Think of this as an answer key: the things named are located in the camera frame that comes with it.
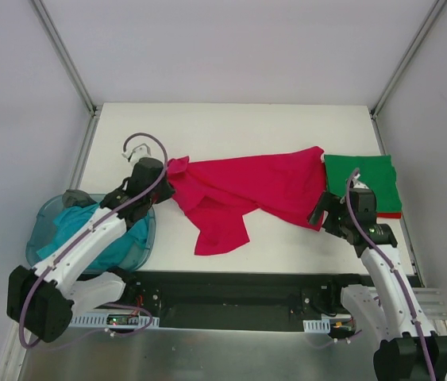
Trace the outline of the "magenta t shirt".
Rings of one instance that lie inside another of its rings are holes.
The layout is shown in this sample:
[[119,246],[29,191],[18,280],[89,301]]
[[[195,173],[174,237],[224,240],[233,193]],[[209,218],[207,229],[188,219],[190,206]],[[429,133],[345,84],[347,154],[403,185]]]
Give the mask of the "magenta t shirt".
[[326,190],[323,154],[314,146],[223,160],[169,160],[173,199],[198,229],[195,255],[225,254],[247,244],[244,216],[255,210],[318,231],[322,223],[309,218]]

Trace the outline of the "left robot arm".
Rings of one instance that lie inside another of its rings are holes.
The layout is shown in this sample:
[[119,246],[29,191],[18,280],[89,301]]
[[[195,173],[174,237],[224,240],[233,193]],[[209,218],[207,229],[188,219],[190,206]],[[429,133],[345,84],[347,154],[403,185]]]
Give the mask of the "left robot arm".
[[31,268],[17,266],[8,280],[6,314],[18,324],[23,348],[59,338],[72,318],[113,302],[130,308],[137,290],[126,271],[112,267],[80,280],[97,257],[122,237],[157,203],[175,193],[167,179],[168,162],[142,157],[131,176],[106,194],[89,220],[53,254]]

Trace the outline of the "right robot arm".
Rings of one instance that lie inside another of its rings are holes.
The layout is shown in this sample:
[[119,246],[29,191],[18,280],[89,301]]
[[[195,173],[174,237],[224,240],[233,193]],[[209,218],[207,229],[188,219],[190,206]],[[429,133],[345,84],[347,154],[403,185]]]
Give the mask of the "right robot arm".
[[447,336],[438,334],[416,299],[401,264],[391,227],[376,216],[376,196],[350,187],[345,196],[322,193],[311,222],[346,240],[370,275],[376,294],[366,286],[338,286],[326,293],[335,313],[350,312],[372,342],[379,380],[443,380],[447,376]]

